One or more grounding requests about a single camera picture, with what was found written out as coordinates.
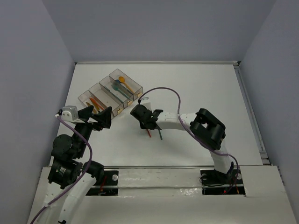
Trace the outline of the teal fork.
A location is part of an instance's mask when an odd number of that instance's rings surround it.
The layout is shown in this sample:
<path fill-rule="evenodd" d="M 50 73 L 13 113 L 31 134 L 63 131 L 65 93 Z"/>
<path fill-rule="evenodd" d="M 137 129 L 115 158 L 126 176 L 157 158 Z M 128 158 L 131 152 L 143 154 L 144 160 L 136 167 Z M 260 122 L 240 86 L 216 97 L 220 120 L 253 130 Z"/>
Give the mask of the teal fork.
<path fill-rule="evenodd" d="M 125 96 L 127 98 L 129 98 L 132 95 L 129 90 L 122 88 L 119 85 L 112 84 L 111 86 L 115 91 L 118 91 L 120 94 L 122 94 L 123 96 Z"/>

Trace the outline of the orange spoon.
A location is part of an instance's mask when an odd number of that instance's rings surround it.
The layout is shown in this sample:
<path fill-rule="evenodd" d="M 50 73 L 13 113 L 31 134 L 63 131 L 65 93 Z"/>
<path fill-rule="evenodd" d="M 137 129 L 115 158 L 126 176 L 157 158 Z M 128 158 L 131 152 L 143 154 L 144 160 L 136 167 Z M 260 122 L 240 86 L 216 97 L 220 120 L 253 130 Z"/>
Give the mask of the orange spoon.
<path fill-rule="evenodd" d="M 133 94 L 134 91 L 129 87 L 129 85 L 126 83 L 126 80 L 124 77 L 122 76 L 119 76 L 118 80 L 120 81 L 120 83 L 124 84 L 128 89 L 129 91 Z"/>

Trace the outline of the teal fork crosswise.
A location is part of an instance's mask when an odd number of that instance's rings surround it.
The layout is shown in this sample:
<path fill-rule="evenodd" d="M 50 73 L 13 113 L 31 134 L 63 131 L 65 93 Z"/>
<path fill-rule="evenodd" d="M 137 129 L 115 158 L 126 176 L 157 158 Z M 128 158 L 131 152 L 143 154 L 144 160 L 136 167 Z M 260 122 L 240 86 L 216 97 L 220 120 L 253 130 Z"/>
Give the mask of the teal fork crosswise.
<path fill-rule="evenodd" d="M 128 98 L 120 94 L 118 91 L 115 91 L 112 86 L 104 86 L 104 88 L 111 93 L 111 95 L 118 101 L 124 103 Z"/>

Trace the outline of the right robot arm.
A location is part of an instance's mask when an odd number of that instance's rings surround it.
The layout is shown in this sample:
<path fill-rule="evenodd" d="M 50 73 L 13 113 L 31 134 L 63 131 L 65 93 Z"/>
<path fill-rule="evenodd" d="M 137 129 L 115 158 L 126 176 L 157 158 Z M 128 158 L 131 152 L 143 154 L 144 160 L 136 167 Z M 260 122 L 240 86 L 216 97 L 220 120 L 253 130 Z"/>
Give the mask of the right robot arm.
<path fill-rule="evenodd" d="M 197 113 L 174 114 L 160 109 L 151 111 L 138 104 L 130 114 L 139 121 L 141 129 L 187 131 L 201 146 L 210 151 L 216 180 L 226 183 L 232 178 L 235 166 L 226 149 L 226 127 L 207 109 L 201 108 Z"/>

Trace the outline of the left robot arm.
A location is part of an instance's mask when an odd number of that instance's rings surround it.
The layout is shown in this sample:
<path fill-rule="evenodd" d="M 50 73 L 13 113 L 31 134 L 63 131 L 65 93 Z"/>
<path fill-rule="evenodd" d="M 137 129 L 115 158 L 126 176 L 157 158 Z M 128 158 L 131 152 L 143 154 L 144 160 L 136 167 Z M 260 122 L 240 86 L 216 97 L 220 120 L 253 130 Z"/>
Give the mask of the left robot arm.
<path fill-rule="evenodd" d="M 56 113 L 56 119 L 73 134 L 61 134 L 53 141 L 47 192 L 31 223 L 70 224 L 91 186 L 105 181 L 104 166 L 92 160 L 88 140 L 92 131 L 111 127 L 112 107 L 93 110 L 92 105 L 81 110 L 69 105 Z"/>

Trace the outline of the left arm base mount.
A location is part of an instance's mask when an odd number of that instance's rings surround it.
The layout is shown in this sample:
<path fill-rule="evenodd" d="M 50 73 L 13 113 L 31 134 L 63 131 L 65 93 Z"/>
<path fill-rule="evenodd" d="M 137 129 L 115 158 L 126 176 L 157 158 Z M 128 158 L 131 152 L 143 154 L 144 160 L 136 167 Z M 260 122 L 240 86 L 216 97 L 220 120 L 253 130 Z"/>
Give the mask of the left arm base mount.
<path fill-rule="evenodd" d="M 118 170 L 105 170 L 101 182 L 96 182 L 86 196 L 118 196 Z"/>

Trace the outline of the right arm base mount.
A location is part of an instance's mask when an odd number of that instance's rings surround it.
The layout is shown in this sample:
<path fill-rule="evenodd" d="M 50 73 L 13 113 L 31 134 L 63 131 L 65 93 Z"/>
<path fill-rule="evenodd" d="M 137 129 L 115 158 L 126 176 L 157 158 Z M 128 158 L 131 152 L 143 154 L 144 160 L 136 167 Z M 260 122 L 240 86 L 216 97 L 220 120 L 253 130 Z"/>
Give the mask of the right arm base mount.
<path fill-rule="evenodd" d="M 199 182 L 202 194 L 207 195 L 246 195 L 242 173 L 233 170 L 232 177 L 224 179 L 216 174 L 215 170 L 204 169 L 200 171 Z"/>

